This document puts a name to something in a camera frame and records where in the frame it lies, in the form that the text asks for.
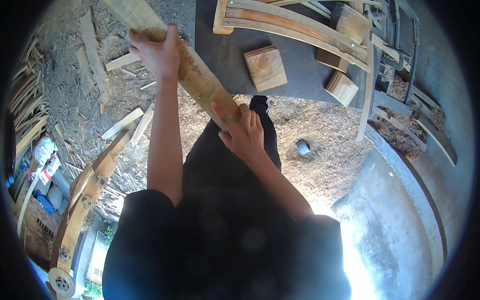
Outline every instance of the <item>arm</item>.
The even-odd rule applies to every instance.
[[[157,92],[148,150],[147,188],[167,195],[175,206],[181,200],[183,158],[179,128],[177,77],[180,64],[177,27],[168,26],[162,43],[129,32],[130,52],[137,54],[156,78]]]
[[[212,102],[212,109],[228,129],[228,132],[218,133],[225,146],[247,164],[278,205],[300,220],[313,215],[307,200],[283,176],[266,154],[260,117],[245,104],[240,105],[239,123],[228,119],[215,102]]]

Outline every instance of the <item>workbench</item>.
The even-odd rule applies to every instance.
[[[317,47],[292,38],[243,28],[235,28],[230,35],[215,35],[212,27],[216,3],[217,0],[197,1],[195,51],[227,92],[239,95],[311,99],[341,105],[325,91],[325,86],[335,70],[315,60]],[[333,2],[325,4],[329,9],[333,9],[333,5]],[[329,23],[329,20],[301,4],[292,4],[284,8],[324,24]],[[269,45],[278,47],[288,83],[258,93],[253,86],[243,54]],[[361,108],[365,91],[365,71],[358,66],[350,65],[346,75],[359,87],[349,106]]]

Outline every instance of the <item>right hand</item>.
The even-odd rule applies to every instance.
[[[130,53],[140,56],[144,65],[153,73],[157,81],[177,80],[180,65],[178,46],[178,28],[168,25],[167,37],[161,43],[148,41],[128,32],[130,36]]]
[[[210,106],[228,129],[228,132],[220,131],[218,136],[238,158],[249,165],[266,155],[264,129],[260,123],[260,117],[253,110],[245,104],[240,104],[241,119],[236,123],[225,116],[217,103],[211,102]]]

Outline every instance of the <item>forearm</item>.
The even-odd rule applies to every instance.
[[[181,200],[183,158],[177,100],[177,79],[157,81],[155,112],[148,151],[147,188]]]
[[[245,162],[264,184],[278,205],[291,216],[303,220],[313,215],[312,208],[302,194],[276,168],[265,152],[255,155],[251,162]]]

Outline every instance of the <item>black pants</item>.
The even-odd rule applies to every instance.
[[[267,97],[254,96],[250,109],[260,117],[264,129],[264,149],[268,157],[280,170],[281,162],[276,144],[276,132],[272,120],[266,113]],[[243,184],[256,184],[258,179],[252,171],[234,155],[218,137],[220,127],[212,120],[192,147],[183,165],[183,192],[205,186],[221,185],[238,187]]]

